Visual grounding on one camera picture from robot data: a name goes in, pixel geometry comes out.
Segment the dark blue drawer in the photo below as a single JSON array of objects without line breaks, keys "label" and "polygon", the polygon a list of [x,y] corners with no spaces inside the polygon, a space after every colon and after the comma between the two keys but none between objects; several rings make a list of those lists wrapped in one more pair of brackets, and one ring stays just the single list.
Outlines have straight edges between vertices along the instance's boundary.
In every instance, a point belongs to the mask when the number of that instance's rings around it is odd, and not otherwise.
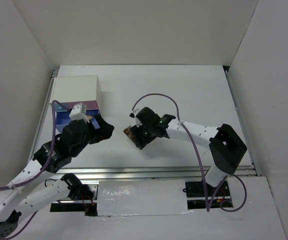
[{"label": "dark blue drawer", "polygon": [[[99,110],[87,110],[86,115],[91,116],[92,119],[90,120],[95,128],[99,128],[99,124],[97,120],[94,118],[94,115],[100,114]],[[57,112],[56,113],[56,129],[59,133],[62,133],[63,128],[68,125],[71,122],[71,119],[69,117],[69,112],[63,111],[63,112]]]}]

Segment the long brown eyeshadow palette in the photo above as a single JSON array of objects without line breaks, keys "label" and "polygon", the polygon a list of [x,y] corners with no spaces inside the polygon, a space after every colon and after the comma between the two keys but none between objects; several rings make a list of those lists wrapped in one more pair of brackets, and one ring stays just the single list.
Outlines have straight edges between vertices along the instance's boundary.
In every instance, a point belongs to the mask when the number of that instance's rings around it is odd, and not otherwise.
[{"label": "long brown eyeshadow palette", "polygon": [[139,138],[137,131],[133,130],[133,127],[129,125],[123,130],[124,134],[136,145],[136,147],[140,150],[143,149],[143,144],[141,139]]}]

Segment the pink drawer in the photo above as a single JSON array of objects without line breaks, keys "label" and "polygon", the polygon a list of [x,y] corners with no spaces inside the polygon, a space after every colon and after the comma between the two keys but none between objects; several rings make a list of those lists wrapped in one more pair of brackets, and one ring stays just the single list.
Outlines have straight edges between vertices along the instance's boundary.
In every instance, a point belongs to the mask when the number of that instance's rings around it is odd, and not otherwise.
[{"label": "pink drawer", "polygon": [[90,100],[90,101],[75,101],[75,102],[64,102],[63,105],[67,107],[68,109],[72,109],[74,105],[83,103],[86,105],[87,110],[100,110],[100,105],[97,103],[96,100]]}]

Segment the light blue drawer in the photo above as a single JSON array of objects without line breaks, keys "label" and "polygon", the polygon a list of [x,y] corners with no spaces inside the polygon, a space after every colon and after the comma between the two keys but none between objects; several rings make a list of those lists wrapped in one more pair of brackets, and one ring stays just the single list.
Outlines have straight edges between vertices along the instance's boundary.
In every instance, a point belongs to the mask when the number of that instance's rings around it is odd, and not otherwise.
[{"label": "light blue drawer", "polygon": [[54,111],[55,112],[68,112],[69,111],[69,107],[66,103],[50,103],[50,106],[54,106]]}]

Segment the white drawer cabinet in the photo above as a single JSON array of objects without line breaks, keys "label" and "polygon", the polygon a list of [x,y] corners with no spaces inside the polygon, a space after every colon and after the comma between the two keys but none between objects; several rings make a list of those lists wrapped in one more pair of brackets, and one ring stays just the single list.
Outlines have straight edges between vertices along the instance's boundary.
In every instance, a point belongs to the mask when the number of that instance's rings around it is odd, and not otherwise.
[{"label": "white drawer cabinet", "polygon": [[53,82],[50,101],[60,103],[97,101],[102,109],[102,90],[97,75],[56,77]]}]

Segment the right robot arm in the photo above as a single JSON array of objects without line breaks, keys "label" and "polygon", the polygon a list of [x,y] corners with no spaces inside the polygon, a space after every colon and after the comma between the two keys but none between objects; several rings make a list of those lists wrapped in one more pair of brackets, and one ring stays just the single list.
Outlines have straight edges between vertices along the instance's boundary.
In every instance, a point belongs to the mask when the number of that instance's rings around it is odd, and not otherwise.
[{"label": "right robot arm", "polygon": [[167,138],[189,141],[211,152],[213,163],[201,184],[202,192],[208,196],[218,191],[225,177],[236,172],[247,151],[243,140],[228,124],[213,127],[180,121],[169,114],[160,117],[149,107],[134,110],[131,117],[135,125],[125,128],[124,133],[140,150],[156,138]]}]

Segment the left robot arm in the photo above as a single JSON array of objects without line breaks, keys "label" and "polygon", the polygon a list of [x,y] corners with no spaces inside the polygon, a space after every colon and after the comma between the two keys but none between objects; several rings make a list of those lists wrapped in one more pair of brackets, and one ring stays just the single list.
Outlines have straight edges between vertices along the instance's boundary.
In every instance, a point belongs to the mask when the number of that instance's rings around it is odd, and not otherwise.
[{"label": "left robot arm", "polygon": [[7,186],[0,187],[0,240],[9,240],[21,221],[54,201],[93,197],[89,187],[73,173],[66,173],[44,189],[33,192],[71,163],[72,158],[78,156],[87,145],[112,136],[114,126],[99,114],[94,115],[93,119],[99,127],[83,119],[71,121],[61,133],[55,135],[55,139],[41,146],[20,174]]}]

